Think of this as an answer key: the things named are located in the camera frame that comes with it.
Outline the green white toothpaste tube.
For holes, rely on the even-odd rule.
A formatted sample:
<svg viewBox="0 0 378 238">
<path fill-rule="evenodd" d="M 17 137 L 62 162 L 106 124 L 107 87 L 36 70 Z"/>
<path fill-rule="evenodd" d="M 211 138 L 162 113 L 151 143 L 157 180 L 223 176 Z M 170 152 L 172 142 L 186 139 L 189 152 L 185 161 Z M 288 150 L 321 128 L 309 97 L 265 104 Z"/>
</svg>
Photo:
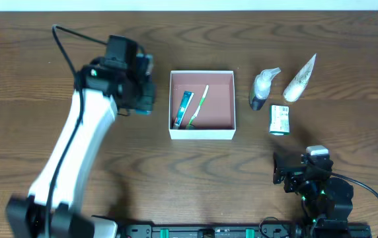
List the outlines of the green white toothpaste tube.
<svg viewBox="0 0 378 238">
<path fill-rule="evenodd" d="M 173 126 L 172 126 L 173 130 L 179 129 L 179 127 L 182 123 L 182 120 L 184 118 L 184 115 L 186 113 L 186 110 L 187 110 L 193 96 L 194 96 L 193 92 L 190 92 L 190 91 L 184 92 L 182 100 L 180 102 L 180 106 L 179 106 L 178 111 L 176 113 L 176 118 L 175 118 Z"/>
</svg>

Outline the green white toothbrush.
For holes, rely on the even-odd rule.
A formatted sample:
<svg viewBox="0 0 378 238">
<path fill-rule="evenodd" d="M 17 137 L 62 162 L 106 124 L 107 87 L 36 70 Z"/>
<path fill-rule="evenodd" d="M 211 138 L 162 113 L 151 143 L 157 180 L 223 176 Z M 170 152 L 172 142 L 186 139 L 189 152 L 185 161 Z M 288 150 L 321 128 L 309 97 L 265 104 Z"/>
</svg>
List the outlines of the green white toothbrush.
<svg viewBox="0 0 378 238">
<path fill-rule="evenodd" d="M 203 105 L 203 102 L 204 102 L 204 100 L 205 100 L 205 98 L 207 96 L 208 90 L 209 90 L 209 85 L 206 85 L 204 93 L 203 93 L 203 95 L 202 95 L 202 97 L 200 99 L 200 102 L 198 104 L 198 107 L 197 107 L 195 113 L 193 113 L 193 115 L 192 115 L 192 117 L 191 117 L 188 125 L 186 126 L 187 130 L 193 130 L 194 129 L 194 125 L 192 123 L 193 123 L 193 121 L 195 120 L 195 118 L 198 116 L 198 114 L 200 112 L 200 109 L 201 109 L 201 107 Z"/>
</svg>

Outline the clear pump bottle dark liquid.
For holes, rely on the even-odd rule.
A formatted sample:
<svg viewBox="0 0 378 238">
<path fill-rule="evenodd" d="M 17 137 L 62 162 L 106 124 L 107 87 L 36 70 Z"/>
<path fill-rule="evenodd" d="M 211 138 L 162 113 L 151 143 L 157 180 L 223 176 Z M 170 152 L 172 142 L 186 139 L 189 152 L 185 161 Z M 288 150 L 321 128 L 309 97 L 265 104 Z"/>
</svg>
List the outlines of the clear pump bottle dark liquid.
<svg viewBox="0 0 378 238">
<path fill-rule="evenodd" d="M 249 93 L 249 105 L 253 110 L 260 110 L 266 102 L 273 78 L 281 72 L 279 67 L 265 69 L 257 75 Z"/>
</svg>

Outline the blue disposable razor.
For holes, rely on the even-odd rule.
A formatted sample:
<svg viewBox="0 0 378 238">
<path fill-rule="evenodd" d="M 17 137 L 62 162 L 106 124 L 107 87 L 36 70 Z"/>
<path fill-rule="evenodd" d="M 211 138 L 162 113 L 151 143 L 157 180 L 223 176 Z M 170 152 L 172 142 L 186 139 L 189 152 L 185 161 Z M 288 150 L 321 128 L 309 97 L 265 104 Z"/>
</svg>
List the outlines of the blue disposable razor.
<svg viewBox="0 0 378 238">
<path fill-rule="evenodd" d="M 139 109 L 135 109 L 134 112 L 136 114 L 140 114 L 140 115 L 144 115 L 144 116 L 148 116 L 151 114 L 151 111 L 150 110 L 139 110 Z"/>
</svg>

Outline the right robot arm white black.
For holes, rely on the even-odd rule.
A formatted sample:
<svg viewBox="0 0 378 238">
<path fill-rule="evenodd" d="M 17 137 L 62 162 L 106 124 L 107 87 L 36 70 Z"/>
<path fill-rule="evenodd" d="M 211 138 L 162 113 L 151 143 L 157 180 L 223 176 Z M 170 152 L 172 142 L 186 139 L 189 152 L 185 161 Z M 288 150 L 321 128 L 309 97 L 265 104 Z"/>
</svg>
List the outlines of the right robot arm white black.
<svg viewBox="0 0 378 238">
<path fill-rule="evenodd" d="M 346 223 L 353 205 L 353 186 L 332 177 L 333 161 L 327 153 L 307 152 L 298 161 L 273 153 L 273 183 L 284 183 L 286 193 L 301 197 L 305 223 L 323 226 L 325 221 Z"/>
</svg>

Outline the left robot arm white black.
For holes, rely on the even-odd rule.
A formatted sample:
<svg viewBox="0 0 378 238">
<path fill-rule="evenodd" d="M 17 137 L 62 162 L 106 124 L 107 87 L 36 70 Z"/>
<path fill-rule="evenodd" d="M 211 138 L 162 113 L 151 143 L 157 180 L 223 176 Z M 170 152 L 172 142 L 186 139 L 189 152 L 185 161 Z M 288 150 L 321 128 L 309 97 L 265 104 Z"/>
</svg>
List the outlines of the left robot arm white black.
<svg viewBox="0 0 378 238">
<path fill-rule="evenodd" d="M 155 102 L 153 57 L 137 42 L 111 35 L 104 56 L 75 73 L 75 91 L 52 154 L 25 198 L 12 196 L 6 216 L 14 237 L 118 237 L 108 218 L 81 215 L 99 147 L 124 109 L 149 115 Z"/>
</svg>

